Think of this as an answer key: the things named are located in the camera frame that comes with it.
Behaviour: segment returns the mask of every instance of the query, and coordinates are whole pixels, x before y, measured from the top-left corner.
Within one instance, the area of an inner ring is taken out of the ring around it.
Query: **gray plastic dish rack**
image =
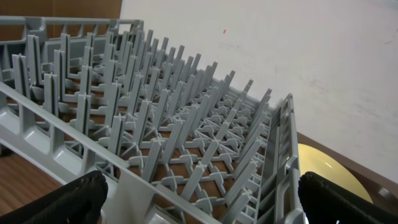
[[[131,28],[119,35],[121,24]],[[103,223],[305,223],[292,95],[274,109],[268,89],[258,102],[252,80],[243,91],[229,86],[234,71],[215,80],[216,62],[167,53],[140,20],[0,25],[23,26],[21,40],[0,42],[0,143],[63,184],[101,170]]]

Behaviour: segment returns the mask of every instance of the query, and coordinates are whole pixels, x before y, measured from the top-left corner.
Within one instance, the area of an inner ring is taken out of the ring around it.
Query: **white wall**
[[[298,131],[398,183],[398,2],[124,0],[121,18],[257,99],[293,93]]]

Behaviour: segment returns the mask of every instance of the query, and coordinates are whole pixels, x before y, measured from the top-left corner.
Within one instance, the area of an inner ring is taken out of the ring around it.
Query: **dish rack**
[[[130,26],[119,35],[119,27]],[[144,22],[0,16],[0,143],[61,183],[100,170],[103,223],[304,223],[292,95],[271,108]],[[48,26],[61,26],[48,38]],[[70,25],[78,35],[68,34]],[[85,27],[93,26],[85,34]],[[98,27],[106,26],[99,34]]]

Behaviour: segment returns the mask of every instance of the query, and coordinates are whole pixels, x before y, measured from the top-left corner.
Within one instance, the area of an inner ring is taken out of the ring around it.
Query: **yellow round object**
[[[315,172],[368,202],[373,203],[359,180],[330,156],[314,147],[304,144],[298,144],[298,154],[301,175],[304,175],[308,171]]]

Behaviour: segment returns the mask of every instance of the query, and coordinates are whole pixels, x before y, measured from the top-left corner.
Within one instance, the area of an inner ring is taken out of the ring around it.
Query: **dark object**
[[[96,223],[108,185],[100,171],[79,179],[0,217],[0,223]]]
[[[398,223],[397,217],[314,172],[301,176],[298,196],[310,224]]]

